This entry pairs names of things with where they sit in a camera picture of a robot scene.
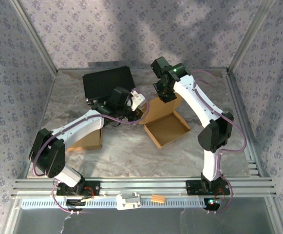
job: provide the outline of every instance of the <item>small wooden piece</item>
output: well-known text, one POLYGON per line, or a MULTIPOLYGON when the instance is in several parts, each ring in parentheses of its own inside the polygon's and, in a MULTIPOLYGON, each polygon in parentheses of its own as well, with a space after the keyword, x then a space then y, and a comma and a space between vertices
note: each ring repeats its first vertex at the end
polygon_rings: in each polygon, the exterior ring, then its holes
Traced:
POLYGON ((161 195, 152 194, 151 201, 164 204, 165 203, 165 197, 161 196, 161 195))

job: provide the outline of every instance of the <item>patterned wall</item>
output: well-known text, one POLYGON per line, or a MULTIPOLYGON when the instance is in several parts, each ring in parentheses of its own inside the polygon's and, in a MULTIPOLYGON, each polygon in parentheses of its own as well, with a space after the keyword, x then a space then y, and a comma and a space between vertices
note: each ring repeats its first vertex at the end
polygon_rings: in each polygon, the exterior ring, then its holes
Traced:
POLYGON ((14 9, 0 0, 0 226, 41 119, 52 76, 14 9))
POLYGON ((228 67, 260 0, 22 3, 57 69, 148 68, 160 56, 196 68, 228 67))
POLYGON ((283 0, 271 8, 235 77, 258 155, 283 207, 283 0))

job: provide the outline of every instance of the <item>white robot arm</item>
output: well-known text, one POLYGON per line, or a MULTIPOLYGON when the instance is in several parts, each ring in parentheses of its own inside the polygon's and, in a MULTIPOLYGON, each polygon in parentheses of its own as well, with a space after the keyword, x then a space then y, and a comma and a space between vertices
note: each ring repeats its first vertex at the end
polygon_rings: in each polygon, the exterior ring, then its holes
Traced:
POLYGON ((89 133, 110 123, 110 119, 127 118, 129 123, 140 121, 140 110, 146 103, 142 94, 130 93, 117 87, 107 101, 97 102, 91 110, 67 125, 51 132, 42 129, 38 132, 29 159, 33 162, 33 172, 38 167, 44 175, 54 178, 71 188, 75 195, 85 186, 85 179, 65 163, 65 152, 75 142, 89 133))
MULTIPOLYGON (((193 91, 194 78, 193 76, 186 75, 180 78, 179 82, 175 82, 174 91, 178 93, 192 108, 192 110, 196 113, 201 124, 204 128, 206 128, 210 121, 217 120, 220 116, 211 112, 197 97, 196 93, 193 91)), ((222 113, 223 111, 215 106, 211 100, 205 95, 205 93, 198 87, 199 94, 202 98, 208 103, 208 105, 212 106, 217 112, 222 113)), ((202 174, 209 181, 216 180, 220 177, 220 170, 218 168, 218 150, 213 153, 211 151, 204 150, 204 168, 202 174)))
POLYGON ((222 116, 233 121, 233 115, 229 112, 223 113, 212 103, 195 84, 193 76, 190 75, 190 71, 183 64, 179 63, 172 67, 164 57, 160 57, 151 64, 151 68, 160 79, 154 84, 160 99, 166 103, 175 99, 175 93, 178 93, 201 121, 204 128, 198 136, 198 141, 204 149, 201 184, 207 193, 216 191, 219 186, 225 184, 221 178, 219 151, 227 144, 232 131, 232 124, 225 121, 222 116))

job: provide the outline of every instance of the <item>open cardboard box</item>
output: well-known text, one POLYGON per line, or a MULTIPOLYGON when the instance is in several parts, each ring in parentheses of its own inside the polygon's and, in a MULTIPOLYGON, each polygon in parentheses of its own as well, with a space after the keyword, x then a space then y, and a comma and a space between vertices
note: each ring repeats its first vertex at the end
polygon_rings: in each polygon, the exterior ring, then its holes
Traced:
MULTIPOLYGON (((161 149, 163 146, 177 140, 190 131, 186 121, 175 111, 183 99, 177 98, 164 103, 160 98, 150 101, 150 110, 146 118, 140 122, 155 145, 161 149)), ((92 150, 102 148, 101 129, 96 130, 72 145, 67 152, 92 150)))
POLYGON ((102 147, 101 144, 101 129, 89 133, 81 140, 75 142, 67 152, 81 151, 81 150, 95 150, 102 147))
POLYGON ((175 111, 182 100, 179 95, 168 103, 164 103, 158 97, 151 100, 149 113, 140 122, 145 125, 146 132, 159 149, 190 131, 189 125, 175 111))

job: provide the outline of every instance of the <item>marble surface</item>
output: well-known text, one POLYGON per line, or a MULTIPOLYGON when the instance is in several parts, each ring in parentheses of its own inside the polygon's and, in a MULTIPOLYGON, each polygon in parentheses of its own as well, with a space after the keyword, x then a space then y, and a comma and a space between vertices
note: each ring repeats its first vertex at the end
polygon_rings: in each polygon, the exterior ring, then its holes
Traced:
MULTIPOLYGON (((43 127, 51 130, 63 126, 86 113, 82 75, 86 70, 59 71, 43 127)), ((147 98, 156 97, 153 83, 157 81, 151 70, 132 70, 136 86, 147 98)), ((217 85, 211 88, 201 84, 206 95, 222 110, 232 112, 224 80, 208 75, 195 75, 217 85)), ((100 176, 200 176, 204 154, 197 136, 202 126, 186 102, 177 109, 188 122, 191 131, 177 141, 158 149, 144 130, 143 125, 121 124, 102 129, 102 149, 66 153, 66 162, 85 177, 100 176)), ((242 146, 242 138, 236 131, 228 141, 227 148, 242 146)), ((246 176, 248 166, 244 153, 225 154, 222 169, 226 176, 246 176)))

